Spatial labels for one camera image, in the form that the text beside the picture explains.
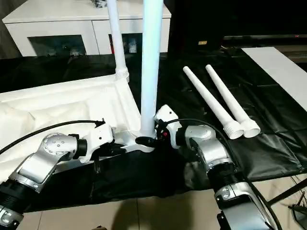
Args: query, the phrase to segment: black cable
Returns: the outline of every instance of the black cable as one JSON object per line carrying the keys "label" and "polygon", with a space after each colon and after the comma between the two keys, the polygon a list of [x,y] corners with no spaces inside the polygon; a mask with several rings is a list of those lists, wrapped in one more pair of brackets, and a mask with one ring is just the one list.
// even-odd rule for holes
{"label": "black cable", "polygon": [[[229,153],[231,154],[231,156],[234,157],[234,152],[233,152],[231,146],[229,145],[227,138],[215,126],[211,125],[210,123],[208,123],[206,121],[202,121],[202,120],[198,120],[198,119],[192,119],[192,118],[174,119],[174,120],[165,122],[165,125],[167,126],[168,124],[171,124],[171,123],[177,122],[177,121],[193,121],[193,122],[198,122],[198,123],[201,123],[201,124],[204,124],[204,125],[207,125],[207,126],[213,128],[219,134],[220,138],[222,138],[222,140],[223,140],[224,144],[226,145],[227,149],[229,150]],[[262,203],[265,205],[265,207],[268,209],[269,213],[271,214],[271,216],[272,216],[272,218],[273,218],[273,220],[274,220],[274,222],[277,226],[277,229],[282,230],[280,222],[279,222],[276,214],[274,213],[273,209],[271,208],[271,206],[267,202],[267,200],[263,197],[261,192],[255,187],[255,185],[243,173],[242,173],[242,175],[243,175],[245,181],[248,183],[250,188],[253,190],[253,192],[257,196],[257,198],[260,199],[262,201]]]}
{"label": "black cable", "polygon": [[96,126],[100,126],[100,125],[103,125],[105,122],[104,121],[91,121],[91,120],[78,120],[78,121],[67,121],[67,122],[63,122],[63,123],[59,123],[59,124],[56,124],[56,125],[52,125],[52,126],[48,126],[46,128],[42,128],[40,130],[37,130],[33,133],[29,133],[25,136],[23,136],[22,138],[19,138],[17,140],[15,140],[14,142],[12,142],[11,144],[9,144],[8,146],[5,146],[3,149],[0,150],[0,155],[2,153],[4,153],[5,151],[9,150],[11,147],[17,145],[18,143],[32,137],[32,136],[35,136],[36,134],[39,134],[39,133],[42,133],[42,132],[45,132],[47,130],[50,130],[50,129],[53,129],[53,128],[57,128],[57,127],[60,127],[60,126],[65,126],[65,125],[70,125],[70,124],[77,124],[77,123],[94,123],[96,124]]}

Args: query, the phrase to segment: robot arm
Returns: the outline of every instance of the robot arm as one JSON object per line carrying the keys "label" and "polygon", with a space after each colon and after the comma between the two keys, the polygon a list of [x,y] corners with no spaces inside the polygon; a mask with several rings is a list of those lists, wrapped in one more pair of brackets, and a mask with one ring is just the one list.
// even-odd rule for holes
{"label": "robot arm", "polygon": [[37,152],[28,156],[0,184],[0,229],[16,229],[23,219],[23,212],[41,192],[61,161],[79,159],[87,162],[100,146],[112,143],[112,128],[103,124],[88,135],[53,133],[47,135]]}
{"label": "robot arm", "polygon": [[[164,105],[156,114],[156,121],[167,122],[177,115]],[[222,230],[270,230],[274,222],[251,187],[244,181],[224,145],[209,126],[182,128],[179,122],[167,124],[171,145],[186,146],[196,151],[215,192],[215,201],[221,210],[217,219]]]}

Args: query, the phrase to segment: white tray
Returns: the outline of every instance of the white tray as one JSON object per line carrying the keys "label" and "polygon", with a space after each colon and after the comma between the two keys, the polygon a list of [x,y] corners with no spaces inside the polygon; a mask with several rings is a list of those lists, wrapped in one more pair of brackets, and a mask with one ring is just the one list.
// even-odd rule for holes
{"label": "white tray", "polygon": [[[141,115],[126,79],[115,75],[0,93],[0,149],[14,140],[60,122],[101,120],[115,133],[140,130]],[[76,133],[80,137],[94,124],[62,126],[31,137],[0,155],[0,182],[29,154],[35,152],[48,133]]]}

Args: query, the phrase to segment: white cabinet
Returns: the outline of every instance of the white cabinet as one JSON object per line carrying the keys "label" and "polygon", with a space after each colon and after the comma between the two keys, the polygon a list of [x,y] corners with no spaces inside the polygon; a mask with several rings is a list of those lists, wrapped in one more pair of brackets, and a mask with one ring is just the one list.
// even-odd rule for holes
{"label": "white cabinet", "polygon": [[[118,0],[125,43],[134,36],[142,43],[142,10],[142,0]],[[167,52],[170,18],[164,6],[161,52]],[[107,8],[95,8],[90,0],[28,0],[3,22],[24,57],[112,53]]]}
{"label": "white cabinet", "polygon": [[[160,52],[167,52],[169,25],[170,18],[163,18]],[[93,21],[93,26],[95,30],[99,53],[111,54],[112,49],[109,41],[111,35],[111,28],[109,21]],[[142,19],[120,20],[119,26],[123,36],[125,36],[126,34],[141,34],[143,32]]]}
{"label": "white cabinet", "polygon": [[57,49],[65,52],[68,48],[71,53],[99,54],[91,21],[11,23],[6,27],[24,57],[53,55]]}

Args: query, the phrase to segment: white plastic pipe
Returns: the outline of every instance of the white plastic pipe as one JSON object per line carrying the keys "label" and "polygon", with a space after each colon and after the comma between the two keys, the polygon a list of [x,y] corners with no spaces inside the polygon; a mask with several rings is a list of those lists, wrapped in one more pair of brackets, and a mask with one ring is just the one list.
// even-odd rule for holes
{"label": "white plastic pipe", "polygon": [[141,133],[154,137],[163,0],[143,4]]}
{"label": "white plastic pipe", "polygon": [[246,138],[252,138],[258,135],[260,133],[260,127],[245,113],[244,109],[240,106],[238,101],[235,99],[229,89],[225,86],[225,84],[214,71],[212,66],[207,65],[206,70],[208,71],[210,77],[212,78],[214,84],[216,85],[226,104],[228,105],[230,111],[232,112],[236,120],[244,128],[244,136]]}
{"label": "white plastic pipe", "polygon": [[109,13],[109,20],[111,26],[111,34],[116,62],[116,75],[118,78],[129,77],[128,69],[126,67],[123,39],[119,28],[119,18],[117,10],[117,0],[107,0],[107,10]]}
{"label": "white plastic pipe", "polygon": [[216,98],[209,92],[209,90],[202,84],[202,82],[195,76],[195,74],[185,66],[183,71],[191,80],[197,91],[206,101],[208,106],[216,115],[217,119],[222,123],[224,131],[230,139],[236,139],[243,135],[243,127],[235,121],[229,113],[221,106]]}

